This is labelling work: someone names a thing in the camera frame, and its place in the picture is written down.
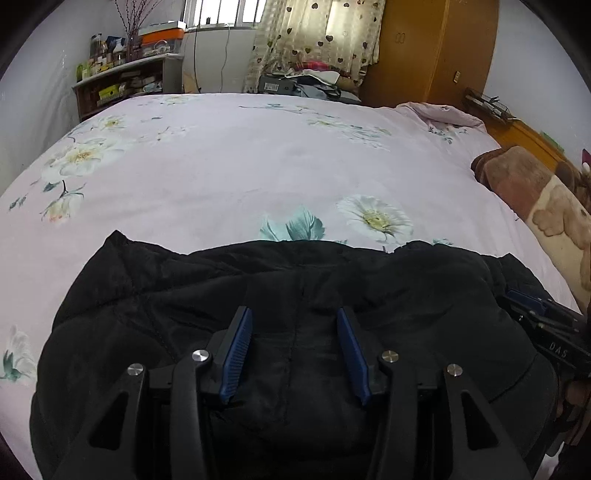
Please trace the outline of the right hand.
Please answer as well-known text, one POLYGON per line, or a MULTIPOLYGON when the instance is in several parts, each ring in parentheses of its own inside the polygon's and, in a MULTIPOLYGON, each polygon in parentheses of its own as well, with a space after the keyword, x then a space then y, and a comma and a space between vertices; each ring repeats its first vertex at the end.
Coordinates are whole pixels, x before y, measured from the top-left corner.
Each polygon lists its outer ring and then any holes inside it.
POLYGON ((590 382, 571 381, 564 383, 561 388, 557 415, 560 416, 565 409, 572 408, 567 420, 574 422, 566 431, 565 443, 578 445, 590 428, 590 382))

